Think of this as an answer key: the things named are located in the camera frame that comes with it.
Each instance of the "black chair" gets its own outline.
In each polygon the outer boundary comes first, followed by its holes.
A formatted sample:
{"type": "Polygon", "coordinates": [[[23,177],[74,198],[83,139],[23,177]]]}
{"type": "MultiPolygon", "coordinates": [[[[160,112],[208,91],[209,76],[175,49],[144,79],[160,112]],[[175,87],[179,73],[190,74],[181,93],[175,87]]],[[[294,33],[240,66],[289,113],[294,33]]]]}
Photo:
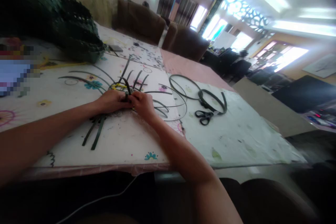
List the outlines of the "black chair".
{"type": "Polygon", "coordinates": [[[237,81],[239,81],[241,78],[245,76],[251,65],[252,64],[250,62],[247,62],[246,60],[242,59],[230,66],[228,72],[225,74],[225,77],[227,75],[231,75],[232,78],[230,79],[230,82],[235,78],[238,78],[237,81]]]}

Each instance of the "pink tablecloth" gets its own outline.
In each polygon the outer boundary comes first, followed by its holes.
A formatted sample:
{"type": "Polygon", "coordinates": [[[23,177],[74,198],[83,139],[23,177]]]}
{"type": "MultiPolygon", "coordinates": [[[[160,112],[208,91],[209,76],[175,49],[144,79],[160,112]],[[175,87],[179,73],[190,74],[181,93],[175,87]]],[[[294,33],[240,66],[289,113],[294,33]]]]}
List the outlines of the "pink tablecloth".
{"type": "MultiPolygon", "coordinates": [[[[165,50],[161,50],[161,55],[166,72],[168,73],[184,75],[194,81],[203,82],[230,91],[235,91],[208,66],[204,66],[200,63],[191,61],[165,50]]],[[[26,173],[23,174],[21,180],[56,179],[62,177],[84,176],[106,172],[109,170],[128,172],[133,176],[137,176],[145,172],[169,169],[170,164],[168,163],[30,168],[26,171],[26,173]]]]}
{"type": "Polygon", "coordinates": [[[204,66],[198,62],[183,58],[162,49],[161,55],[163,64],[165,65],[164,67],[168,73],[184,75],[193,81],[210,84],[233,92],[235,91],[208,66],[204,66]]]}

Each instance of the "pixelated area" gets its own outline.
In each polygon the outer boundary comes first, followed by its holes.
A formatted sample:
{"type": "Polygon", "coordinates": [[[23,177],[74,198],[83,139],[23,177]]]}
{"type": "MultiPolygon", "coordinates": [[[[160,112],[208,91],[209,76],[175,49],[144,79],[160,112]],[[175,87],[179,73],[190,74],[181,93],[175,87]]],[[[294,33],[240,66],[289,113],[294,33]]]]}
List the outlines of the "pixelated area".
{"type": "Polygon", "coordinates": [[[40,77],[38,58],[19,38],[0,38],[0,97],[29,94],[30,78],[40,77]]]}

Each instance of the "forearm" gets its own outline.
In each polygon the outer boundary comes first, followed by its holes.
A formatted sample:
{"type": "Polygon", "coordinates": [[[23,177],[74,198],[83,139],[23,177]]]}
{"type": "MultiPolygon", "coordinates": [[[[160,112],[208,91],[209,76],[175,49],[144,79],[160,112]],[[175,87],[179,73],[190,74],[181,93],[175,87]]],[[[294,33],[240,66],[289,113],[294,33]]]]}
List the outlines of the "forearm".
{"type": "Polygon", "coordinates": [[[186,181],[201,183],[217,180],[214,170],[198,150],[161,118],[155,118],[149,124],[159,135],[160,145],[171,163],[186,181]]]}
{"type": "Polygon", "coordinates": [[[33,165],[85,120],[99,113],[88,103],[0,133],[0,185],[33,165]]]}

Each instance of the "hand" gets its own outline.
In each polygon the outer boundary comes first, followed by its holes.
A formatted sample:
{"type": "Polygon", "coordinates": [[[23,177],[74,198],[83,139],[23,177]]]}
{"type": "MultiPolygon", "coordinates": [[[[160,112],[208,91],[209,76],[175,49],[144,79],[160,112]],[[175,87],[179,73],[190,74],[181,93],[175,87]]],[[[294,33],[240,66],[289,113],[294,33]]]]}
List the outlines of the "hand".
{"type": "Polygon", "coordinates": [[[101,97],[93,102],[99,114],[112,113],[121,108],[132,108],[129,102],[122,102],[125,99],[125,93],[118,90],[108,90],[101,97]]]}
{"type": "Polygon", "coordinates": [[[146,93],[141,93],[139,91],[134,91],[131,96],[128,97],[135,107],[137,113],[146,121],[157,118],[153,106],[153,98],[151,95],[146,93]]]}

